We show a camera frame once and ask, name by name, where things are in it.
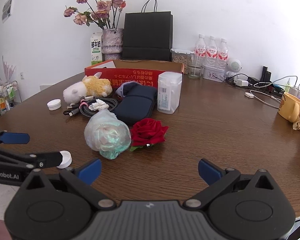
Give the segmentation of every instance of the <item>white wall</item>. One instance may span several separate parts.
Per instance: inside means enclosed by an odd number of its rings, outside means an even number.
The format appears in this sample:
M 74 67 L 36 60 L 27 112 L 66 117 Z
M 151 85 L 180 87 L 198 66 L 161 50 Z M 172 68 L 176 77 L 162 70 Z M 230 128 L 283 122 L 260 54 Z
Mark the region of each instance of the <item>white wall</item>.
M 23 98 L 83 71 L 90 63 L 90 36 L 99 28 L 77 26 L 63 17 L 65 5 L 87 9 L 75 0 L 15 0 L 13 15 L 1 22 L 6 0 L 0 0 L 0 77 L 2 54 L 17 65 L 14 78 Z M 125 12 L 138 12 L 147 0 L 126 0 Z M 199 33 L 229 40 L 230 55 L 241 60 L 243 73 L 272 80 L 296 74 L 300 80 L 300 0 L 158 0 L 171 10 L 173 47 L 193 50 Z M 120 19 L 123 27 L 124 17 Z M 23 71 L 25 79 L 20 80 Z

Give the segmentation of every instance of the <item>plush toy ear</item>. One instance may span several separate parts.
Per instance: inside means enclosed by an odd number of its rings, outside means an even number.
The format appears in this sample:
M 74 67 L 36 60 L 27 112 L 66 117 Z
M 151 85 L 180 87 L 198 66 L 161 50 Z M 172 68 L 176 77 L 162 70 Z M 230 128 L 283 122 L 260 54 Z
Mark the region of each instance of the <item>plush toy ear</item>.
M 97 77 L 97 78 L 100 78 L 102 75 L 102 72 L 98 72 L 97 74 L 95 74 L 94 76 Z

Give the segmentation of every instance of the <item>floor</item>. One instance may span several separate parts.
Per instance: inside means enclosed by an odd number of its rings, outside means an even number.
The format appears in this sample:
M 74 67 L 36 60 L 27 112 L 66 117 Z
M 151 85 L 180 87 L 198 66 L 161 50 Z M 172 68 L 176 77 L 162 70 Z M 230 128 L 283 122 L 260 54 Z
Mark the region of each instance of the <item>floor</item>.
M 0 220 L 3 220 L 4 212 L 19 187 L 0 184 Z

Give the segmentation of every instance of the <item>mug handle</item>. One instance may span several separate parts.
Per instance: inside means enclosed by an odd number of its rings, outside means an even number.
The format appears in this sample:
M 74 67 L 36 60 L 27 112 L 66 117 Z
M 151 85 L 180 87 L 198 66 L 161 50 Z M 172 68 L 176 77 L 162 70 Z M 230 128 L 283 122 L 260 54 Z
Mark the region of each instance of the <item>mug handle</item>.
M 299 112 L 300 112 L 300 106 L 296 102 L 294 102 L 293 112 L 289 116 L 289 121 L 290 122 L 295 122 L 298 118 Z

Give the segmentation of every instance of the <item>wooden table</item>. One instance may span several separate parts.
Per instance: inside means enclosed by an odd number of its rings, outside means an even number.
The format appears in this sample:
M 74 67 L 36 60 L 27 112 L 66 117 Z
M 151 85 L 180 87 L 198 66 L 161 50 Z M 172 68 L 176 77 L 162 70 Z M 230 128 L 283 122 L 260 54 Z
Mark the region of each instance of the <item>wooden table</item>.
M 27 145 L 2 147 L 21 153 L 68 150 L 75 168 L 98 157 L 102 174 L 93 187 L 118 202 L 189 198 L 207 186 L 197 171 L 201 158 L 248 174 L 265 168 L 300 216 L 300 131 L 293 130 L 275 108 L 245 97 L 243 89 L 185 76 L 176 112 L 168 115 L 154 110 L 152 114 L 170 126 L 166 142 L 126 151 L 111 161 L 86 145 L 86 117 L 64 116 L 63 100 L 56 111 L 46 106 L 52 99 L 63 98 L 63 90 L 83 75 L 45 89 L 0 117 L 1 130 L 28 133 L 31 138 Z M 46 171 L 55 173 L 56 168 Z

